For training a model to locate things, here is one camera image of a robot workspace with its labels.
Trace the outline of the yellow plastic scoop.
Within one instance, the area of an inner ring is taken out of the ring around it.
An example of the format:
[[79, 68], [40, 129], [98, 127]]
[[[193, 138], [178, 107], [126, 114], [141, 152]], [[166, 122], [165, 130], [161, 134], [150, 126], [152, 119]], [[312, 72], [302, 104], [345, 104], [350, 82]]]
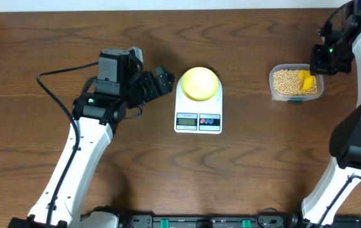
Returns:
[[308, 91], [311, 89], [314, 77], [310, 74], [309, 70], [301, 70], [299, 73], [299, 78], [301, 81], [301, 90]]

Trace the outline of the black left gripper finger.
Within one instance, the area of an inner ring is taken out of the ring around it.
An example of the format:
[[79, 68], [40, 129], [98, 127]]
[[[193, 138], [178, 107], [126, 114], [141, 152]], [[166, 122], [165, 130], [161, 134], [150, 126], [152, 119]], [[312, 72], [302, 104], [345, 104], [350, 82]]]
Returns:
[[163, 66], [155, 68], [156, 76], [154, 83], [159, 91], [172, 91], [175, 82], [175, 75], [167, 71]]
[[173, 77], [171, 75], [161, 75], [156, 79], [157, 92], [159, 95], [166, 95], [173, 90]]

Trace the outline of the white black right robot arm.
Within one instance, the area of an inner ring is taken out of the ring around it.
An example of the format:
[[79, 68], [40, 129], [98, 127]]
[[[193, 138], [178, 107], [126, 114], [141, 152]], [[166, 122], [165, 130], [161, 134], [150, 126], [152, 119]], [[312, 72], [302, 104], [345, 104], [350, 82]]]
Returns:
[[350, 73], [357, 64], [356, 108], [333, 130], [331, 159], [315, 189], [301, 202], [299, 213], [287, 219], [274, 208], [249, 217], [153, 217], [150, 227], [361, 227], [361, 217], [337, 215], [337, 210], [361, 182], [361, 1], [339, 8], [341, 28], [332, 21], [319, 30], [322, 43], [312, 48], [310, 72], [314, 75]]

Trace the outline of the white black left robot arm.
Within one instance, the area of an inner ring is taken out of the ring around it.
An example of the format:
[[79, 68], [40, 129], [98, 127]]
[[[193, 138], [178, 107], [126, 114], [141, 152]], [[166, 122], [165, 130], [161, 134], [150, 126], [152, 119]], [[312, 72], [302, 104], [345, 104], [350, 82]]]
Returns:
[[175, 75], [156, 67], [142, 72], [134, 67], [122, 81], [89, 78], [67, 116], [70, 131], [64, 150], [43, 194], [27, 218], [13, 217], [10, 227], [120, 227], [120, 217], [106, 207], [83, 217], [84, 200], [101, 155], [112, 142], [128, 108], [170, 93]]

